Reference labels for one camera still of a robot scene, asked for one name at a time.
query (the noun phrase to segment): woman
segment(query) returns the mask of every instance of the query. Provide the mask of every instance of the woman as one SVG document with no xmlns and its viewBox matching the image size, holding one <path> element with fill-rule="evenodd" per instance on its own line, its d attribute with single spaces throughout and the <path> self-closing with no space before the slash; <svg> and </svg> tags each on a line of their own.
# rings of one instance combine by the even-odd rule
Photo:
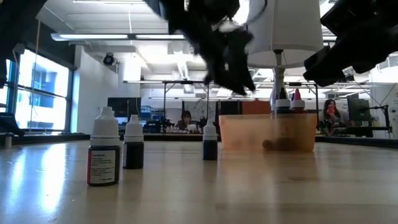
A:
<svg viewBox="0 0 398 224">
<path fill-rule="evenodd" d="M 319 121 L 328 120 L 332 123 L 348 121 L 347 113 L 340 112 L 336 108 L 336 101 L 329 99 L 323 105 L 323 111 L 319 114 Z"/>
<path fill-rule="evenodd" d="M 181 114 L 181 120 L 177 123 L 177 127 L 179 128 L 179 130 L 186 130 L 187 126 L 190 124 L 195 124 L 191 121 L 192 117 L 191 117 L 191 112 L 189 111 L 184 111 Z"/>
</svg>

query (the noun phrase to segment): security camera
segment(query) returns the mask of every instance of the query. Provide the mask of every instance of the security camera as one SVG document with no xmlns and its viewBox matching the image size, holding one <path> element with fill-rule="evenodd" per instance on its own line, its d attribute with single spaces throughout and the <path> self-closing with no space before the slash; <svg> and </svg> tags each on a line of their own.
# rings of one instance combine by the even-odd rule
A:
<svg viewBox="0 0 398 224">
<path fill-rule="evenodd" d="M 115 59 L 113 57 L 113 53 L 106 53 L 106 56 L 105 56 L 103 62 L 104 62 L 104 65 L 107 65 L 107 66 L 114 65 L 114 63 L 116 61 L 115 61 Z"/>
</svg>

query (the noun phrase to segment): computer monitor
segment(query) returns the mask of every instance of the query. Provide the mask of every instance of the computer monitor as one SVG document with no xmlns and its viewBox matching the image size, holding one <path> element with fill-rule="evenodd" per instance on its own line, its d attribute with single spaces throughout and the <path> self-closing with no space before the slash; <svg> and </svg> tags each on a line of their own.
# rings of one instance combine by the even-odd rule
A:
<svg viewBox="0 0 398 224">
<path fill-rule="evenodd" d="M 112 107 L 115 118 L 130 119 L 132 114 L 141 112 L 141 98 L 112 97 L 108 98 L 108 106 Z"/>
<path fill-rule="evenodd" d="M 364 99 L 347 99 L 349 120 L 355 122 L 368 121 L 371 123 L 369 101 Z"/>
</svg>

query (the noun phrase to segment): ceiling light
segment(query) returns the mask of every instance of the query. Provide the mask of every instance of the ceiling light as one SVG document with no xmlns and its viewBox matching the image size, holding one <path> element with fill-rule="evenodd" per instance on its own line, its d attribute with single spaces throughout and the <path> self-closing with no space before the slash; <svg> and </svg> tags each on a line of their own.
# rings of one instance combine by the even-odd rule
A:
<svg viewBox="0 0 398 224">
<path fill-rule="evenodd" d="M 173 39 L 173 40 L 185 40 L 185 37 L 183 35 L 177 34 L 177 35 L 167 35 L 167 34 L 137 34 L 136 35 L 137 39 L 155 39 L 155 40 L 168 40 L 168 39 Z"/>
<path fill-rule="evenodd" d="M 336 41 L 336 36 L 323 36 L 323 41 Z"/>
<path fill-rule="evenodd" d="M 151 83 L 163 83 L 162 81 L 124 81 L 125 83 L 141 83 L 141 84 L 151 84 Z"/>
<path fill-rule="evenodd" d="M 53 40 L 128 39 L 127 34 L 51 34 Z"/>
<path fill-rule="evenodd" d="M 73 0 L 74 3 L 89 3 L 89 4 L 146 4 L 142 0 L 128 0 L 128 1 L 101 1 L 101 0 Z"/>
</svg>

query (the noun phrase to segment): dropper bottle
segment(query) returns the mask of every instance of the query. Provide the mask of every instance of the dropper bottle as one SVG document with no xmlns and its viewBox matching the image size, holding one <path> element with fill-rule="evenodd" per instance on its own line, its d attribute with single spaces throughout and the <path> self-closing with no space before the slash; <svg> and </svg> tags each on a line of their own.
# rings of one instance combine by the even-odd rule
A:
<svg viewBox="0 0 398 224">
<path fill-rule="evenodd" d="M 203 127 L 203 160 L 216 161 L 218 158 L 217 131 L 212 120 L 208 119 Z"/>
<path fill-rule="evenodd" d="M 87 157 L 87 184 L 92 187 L 119 182 L 120 146 L 118 121 L 111 107 L 103 107 L 94 120 Z"/>
<path fill-rule="evenodd" d="M 290 109 L 290 100 L 286 96 L 285 88 L 280 89 L 279 99 L 275 103 L 275 114 L 292 114 Z"/>
<path fill-rule="evenodd" d="M 294 113 L 297 114 L 305 114 L 307 111 L 305 110 L 305 101 L 301 99 L 301 94 L 299 89 L 295 89 L 294 97 L 292 102 L 290 102 L 290 108 Z"/>
<path fill-rule="evenodd" d="M 138 115 L 131 115 L 126 124 L 123 143 L 123 169 L 141 169 L 144 166 L 144 135 Z"/>
</svg>

